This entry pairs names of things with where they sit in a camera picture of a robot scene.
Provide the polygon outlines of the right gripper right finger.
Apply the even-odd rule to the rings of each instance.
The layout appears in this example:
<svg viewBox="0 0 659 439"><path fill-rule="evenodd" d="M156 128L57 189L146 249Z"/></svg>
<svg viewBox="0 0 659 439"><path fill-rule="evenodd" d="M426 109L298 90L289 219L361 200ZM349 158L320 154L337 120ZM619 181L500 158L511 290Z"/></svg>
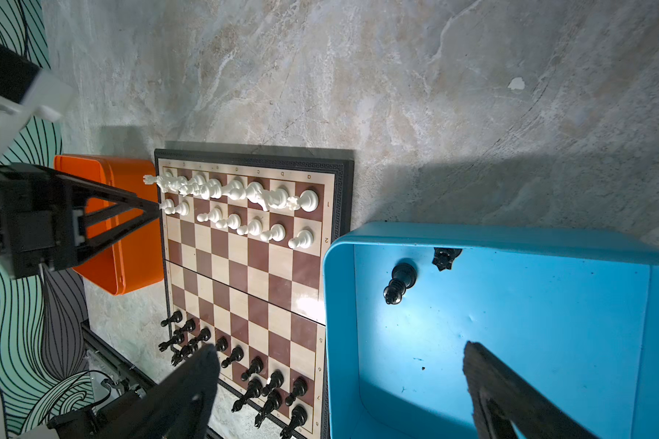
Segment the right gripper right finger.
<svg viewBox="0 0 659 439"><path fill-rule="evenodd" d="M490 352L467 342L463 373L481 438L593 438L537 389Z"/></svg>

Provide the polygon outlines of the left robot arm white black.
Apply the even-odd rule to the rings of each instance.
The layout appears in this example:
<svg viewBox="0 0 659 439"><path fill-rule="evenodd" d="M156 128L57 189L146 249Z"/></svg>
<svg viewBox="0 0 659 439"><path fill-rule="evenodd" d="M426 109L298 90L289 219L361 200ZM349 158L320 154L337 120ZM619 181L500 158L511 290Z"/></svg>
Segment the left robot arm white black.
<svg viewBox="0 0 659 439"><path fill-rule="evenodd" d="M73 91L0 44L0 158L33 116L56 122ZM157 220L157 203L47 166L0 164L0 263L14 279L76 267Z"/></svg>

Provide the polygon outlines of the black crowned piece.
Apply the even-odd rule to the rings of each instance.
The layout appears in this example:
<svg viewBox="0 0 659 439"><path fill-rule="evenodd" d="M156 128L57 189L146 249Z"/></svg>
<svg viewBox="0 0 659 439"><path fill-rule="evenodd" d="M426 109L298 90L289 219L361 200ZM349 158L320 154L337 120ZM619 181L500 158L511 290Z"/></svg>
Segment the black crowned piece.
<svg viewBox="0 0 659 439"><path fill-rule="evenodd" d="M454 261L462 254L462 252L462 249L435 248L432 264L437 267L439 272L451 270Z"/></svg>

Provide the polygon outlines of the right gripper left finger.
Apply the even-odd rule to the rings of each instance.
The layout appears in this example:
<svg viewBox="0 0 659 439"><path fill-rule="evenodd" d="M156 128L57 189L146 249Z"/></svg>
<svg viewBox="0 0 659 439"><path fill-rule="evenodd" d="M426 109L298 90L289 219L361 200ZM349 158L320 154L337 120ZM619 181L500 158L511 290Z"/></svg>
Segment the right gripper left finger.
<svg viewBox="0 0 659 439"><path fill-rule="evenodd" d="M97 438L205 438L221 365L217 349L205 345L145 398L108 424Z"/></svg>

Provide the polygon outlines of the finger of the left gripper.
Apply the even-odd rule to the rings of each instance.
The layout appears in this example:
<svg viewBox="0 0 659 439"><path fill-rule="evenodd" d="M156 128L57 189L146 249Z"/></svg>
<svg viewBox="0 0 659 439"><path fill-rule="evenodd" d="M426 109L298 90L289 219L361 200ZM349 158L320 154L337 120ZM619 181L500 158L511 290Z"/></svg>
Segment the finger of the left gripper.
<svg viewBox="0 0 659 439"><path fill-rule="evenodd" d="M137 197L133 192L75 177L64 172L60 172L60 178L63 180L64 186L71 189L73 210L82 213L88 220L109 220L130 210L141 210L142 214L139 215L139 218L155 220L159 217L159 205L156 202ZM107 202L108 206L104 209L105 212L94 210L87 213L86 207L91 199L100 199Z"/></svg>
<svg viewBox="0 0 659 439"><path fill-rule="evenodd" d="M75 210L75 212L73 212L73 219L75 221L75 260L72 267L86 263L107 248L124 239L126 236L159 218L157 211L145 211L141 215L135 217L135 219L130 219L123 224L117 225L115 228L106 230L93 237L88 237L87 229L90 226L99 224L106 219L109 220L120 213L124 213L124 211L98 210L93 213L85 213L83 210Z"/></svg>

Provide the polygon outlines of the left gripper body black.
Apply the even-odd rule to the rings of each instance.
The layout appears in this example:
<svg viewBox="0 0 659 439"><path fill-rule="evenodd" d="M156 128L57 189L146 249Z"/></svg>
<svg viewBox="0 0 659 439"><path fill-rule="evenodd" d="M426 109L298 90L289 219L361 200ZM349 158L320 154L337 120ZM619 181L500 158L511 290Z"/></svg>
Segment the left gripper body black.
<svg viewBox="0 0 659 439"><path fill-rule="evenodd" d="M0 263L11 277L83 264L82 183L44 166L0 166Z"/></svg>

